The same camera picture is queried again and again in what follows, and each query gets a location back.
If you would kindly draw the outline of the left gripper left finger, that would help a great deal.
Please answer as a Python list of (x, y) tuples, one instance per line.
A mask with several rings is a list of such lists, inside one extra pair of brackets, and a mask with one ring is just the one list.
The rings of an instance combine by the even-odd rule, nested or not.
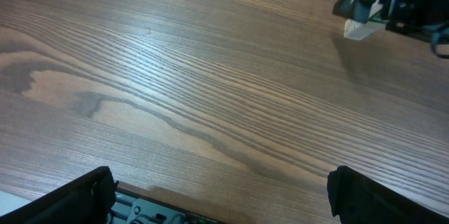
[(1, 217), (1, 224), (105, 224), (112, 221), (117, 183), (108, 166), (99, 166), (72, 182)]

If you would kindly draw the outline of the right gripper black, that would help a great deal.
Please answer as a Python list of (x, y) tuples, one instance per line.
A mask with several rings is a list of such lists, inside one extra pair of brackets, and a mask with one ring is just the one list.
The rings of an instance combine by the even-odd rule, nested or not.
[[(337, 0), (333, 15), (367, 23), (376, 0)], [(386, 30), (430, 44), (448, 43), (448, 0), (391, 0)]]

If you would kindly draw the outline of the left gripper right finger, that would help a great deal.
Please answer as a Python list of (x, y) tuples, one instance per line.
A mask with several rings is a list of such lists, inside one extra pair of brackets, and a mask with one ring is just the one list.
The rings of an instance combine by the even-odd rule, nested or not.
[(448, 224), (448, 218), (377, 183), (339, 166), (328, 174), (331, 213), (342, 224)]

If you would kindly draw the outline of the green V letter block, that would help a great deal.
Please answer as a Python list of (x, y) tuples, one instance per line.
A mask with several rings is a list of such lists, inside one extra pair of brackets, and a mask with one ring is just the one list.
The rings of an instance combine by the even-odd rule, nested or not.
[(360, 41), (379, 29), (384, 29), (385, 25), (383, 22), (368, 21), (367, 23), (362, 23), (355, 20), (347, 20), (344, 24), (343, 37)]

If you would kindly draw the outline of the green N letter block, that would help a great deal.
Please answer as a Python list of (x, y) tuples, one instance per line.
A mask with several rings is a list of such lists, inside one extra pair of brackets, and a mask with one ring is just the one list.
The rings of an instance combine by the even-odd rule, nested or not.
[(383, 5), (380, 3), (380, 0), (376, 0), (375, 3), (371, 6), (368, 22), (374, 22), (385, 25), (387, 21), (383, 20), (380, 16), (382, 8)]

